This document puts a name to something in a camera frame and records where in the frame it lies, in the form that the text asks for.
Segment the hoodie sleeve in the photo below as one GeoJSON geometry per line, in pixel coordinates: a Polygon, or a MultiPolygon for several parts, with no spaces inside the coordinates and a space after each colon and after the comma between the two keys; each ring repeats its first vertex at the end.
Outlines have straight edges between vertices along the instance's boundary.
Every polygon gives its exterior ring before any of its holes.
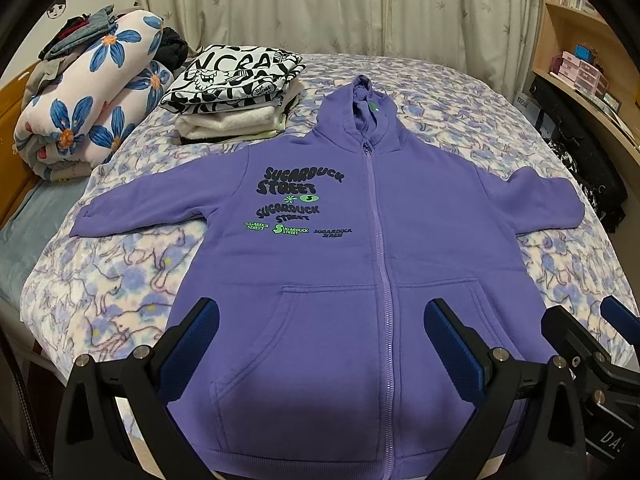
{"type": "Polygon", "coordinates": [[[482,168],[476,171],[489,200],[517,235],[578,227],[584,218],[584,204],[565,178],[543,178],[528,167],[508,180],[482,168]]]}
{"type": "Polygon", "coordinates": [[[236,192],[248,161],[249,149],[243,148],[141,176],[84,206],[69,235],[109,236],[198,216],[208,218],[236,192]]]}

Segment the black and white printed shirt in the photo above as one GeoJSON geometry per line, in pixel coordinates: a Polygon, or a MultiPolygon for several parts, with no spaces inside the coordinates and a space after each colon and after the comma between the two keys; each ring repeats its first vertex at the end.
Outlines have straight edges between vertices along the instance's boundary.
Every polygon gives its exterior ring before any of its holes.
{"type": "Polygon", "coordinates": [[[197,114],[279,106],[289,82],[305,69],[302,56],[264,46],[206,47],[160,101],[162,108],[197,114]]]}

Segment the kangaroo pocket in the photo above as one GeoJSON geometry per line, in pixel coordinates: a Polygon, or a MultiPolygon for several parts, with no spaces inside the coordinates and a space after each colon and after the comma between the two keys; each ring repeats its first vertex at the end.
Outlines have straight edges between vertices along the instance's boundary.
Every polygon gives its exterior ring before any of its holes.
{"type": "Polygon", "coordinates": [[[251,348],[211,385],[223,450],[375,460],[380,351],[372,286],[287,286],[251,348]]]}
{"type": "Polygon", "coordinates": [[[460,399],[424,331],[424,307],[442,298],[489,348],[502,346],[521,358],[474,278],[398,285],[400,307],[400,456],[450,447],[473,412],[460,399]]]}

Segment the blue gripper pad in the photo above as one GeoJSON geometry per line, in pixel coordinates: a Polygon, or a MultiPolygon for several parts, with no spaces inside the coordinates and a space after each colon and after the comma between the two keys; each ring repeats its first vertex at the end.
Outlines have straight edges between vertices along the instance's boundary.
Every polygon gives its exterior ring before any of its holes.
{"type": "Polygon", "coordinates": [[[460,398],[478,407],[484,401],[484,370],[435,301],[424,308],[424,331],[460,398]]]}
{"type": "Polygon", "coordinates": [[[163,404],[180,398],[219,326],[218,305],[209,300],[162,363],[157,396],[163,404]]]}
{"type": "Polygon", "coordinates": [[[631,345],[640,345],[640,319],[613,296],[600,304],[600,313],[631,345]]]}

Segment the zipper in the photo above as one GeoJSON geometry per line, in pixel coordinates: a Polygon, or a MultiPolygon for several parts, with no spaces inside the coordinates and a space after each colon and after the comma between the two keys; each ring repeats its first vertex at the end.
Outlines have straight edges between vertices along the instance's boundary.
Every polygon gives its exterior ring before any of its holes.
{"type": "Polygon", "coordinates": [[[367,180],[369,182],[369,201],[373,213],[373,229],[376,237],[376,259],[378,270],[382,279],[382,297],[385,306],[385,352],[386,352],[386,389],[385,408],[383,412],[383,425],[385,428],[385,459],[382,480],[389,480],[394,468],[394,434],[393,434],[393,408],[394,408],[394,310],[391,298],[391,284],[386,273],[385,249],[382,239],[382,223],[378,211],[378,199],[376,197],[376,180],[373,175],[373,156],[371,148],[365,144],[364,153],[367,161],[367,180]]]}

